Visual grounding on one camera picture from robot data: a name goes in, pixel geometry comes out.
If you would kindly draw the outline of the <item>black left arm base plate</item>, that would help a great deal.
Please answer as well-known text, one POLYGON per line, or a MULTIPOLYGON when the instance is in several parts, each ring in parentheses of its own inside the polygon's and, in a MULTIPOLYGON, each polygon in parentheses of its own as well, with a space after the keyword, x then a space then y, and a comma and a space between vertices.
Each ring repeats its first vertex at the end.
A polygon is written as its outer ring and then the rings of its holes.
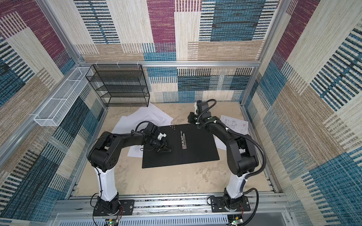
POLYGON ((131 216, 133 214, 134 202, 135 200, 114 200, 107 202, 100 199, 96 202, 93 216, 131 216))

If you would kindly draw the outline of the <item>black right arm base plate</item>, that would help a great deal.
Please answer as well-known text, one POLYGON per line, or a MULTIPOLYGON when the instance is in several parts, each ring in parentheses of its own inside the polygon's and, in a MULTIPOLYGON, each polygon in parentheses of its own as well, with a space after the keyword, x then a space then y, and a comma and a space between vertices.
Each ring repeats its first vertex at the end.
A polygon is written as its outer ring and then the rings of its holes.
POLYGON ((236 199, 229 199, 225 195, 223 197, 212 195, 206 199, 206 202, 211 206, 212 212, 251 211, 250 202, 245 195, 236 199))

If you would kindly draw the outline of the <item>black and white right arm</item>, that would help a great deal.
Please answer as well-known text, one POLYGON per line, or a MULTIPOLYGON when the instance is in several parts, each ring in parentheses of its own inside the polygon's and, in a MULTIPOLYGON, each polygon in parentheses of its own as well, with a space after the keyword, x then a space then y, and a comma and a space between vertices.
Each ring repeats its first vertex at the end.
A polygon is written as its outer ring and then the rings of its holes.
POLYGON ((255 150, 256 142, 248 134, 244 135, 231 130, 217 117, 206 117, 201 121, 198 119, 199 115, 193 112, 188 115, 189 123, 211 132, 226 146, 227 164, 232 175, 225 188, 225 197, 229 200, 240 198, 248 178, 257 174, 254 172, 259 165, 255 150))

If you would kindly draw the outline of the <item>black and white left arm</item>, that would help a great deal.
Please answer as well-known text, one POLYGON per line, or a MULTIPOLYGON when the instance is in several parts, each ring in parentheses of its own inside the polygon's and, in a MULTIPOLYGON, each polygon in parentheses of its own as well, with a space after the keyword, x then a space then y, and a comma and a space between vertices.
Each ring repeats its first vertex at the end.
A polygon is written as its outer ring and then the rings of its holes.
POLYGON ((87 159, 97 174, 100 190, 97 203, 108 210, 117 209, 119 206, 114 168, 121 150, 131 146, 149 146, 156 152, 171 152, 171 148, 167 145, 166 134, 143 131, 131 131, 126 134, 102 133, 94 142, 87 159))

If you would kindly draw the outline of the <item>white technical drawing sheet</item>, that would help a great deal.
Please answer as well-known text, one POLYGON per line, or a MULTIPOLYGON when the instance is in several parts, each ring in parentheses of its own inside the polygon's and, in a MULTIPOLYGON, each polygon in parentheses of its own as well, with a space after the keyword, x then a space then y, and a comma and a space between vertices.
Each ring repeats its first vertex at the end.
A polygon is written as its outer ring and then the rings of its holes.
MULTIPOLYGON (((221 115, 221 122, 237 133, 248 134, 249 123, 247 121, 221 115)), ((227 150, 226 145, 217 137, 215 137, 215 144, 218 149, 227 150)))

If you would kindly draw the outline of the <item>red and black ring binder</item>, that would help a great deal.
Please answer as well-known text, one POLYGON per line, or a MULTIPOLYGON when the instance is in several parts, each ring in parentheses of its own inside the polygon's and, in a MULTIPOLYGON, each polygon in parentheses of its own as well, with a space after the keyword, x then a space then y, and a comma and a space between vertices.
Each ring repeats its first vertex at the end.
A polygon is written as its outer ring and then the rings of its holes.
POLYGON ((214 136, 205 129, 181 124, 162 126, 160 132, 166 134, 166 145, 171 151, 157 151, 145 145, 143 169, 220 160, 214 136))

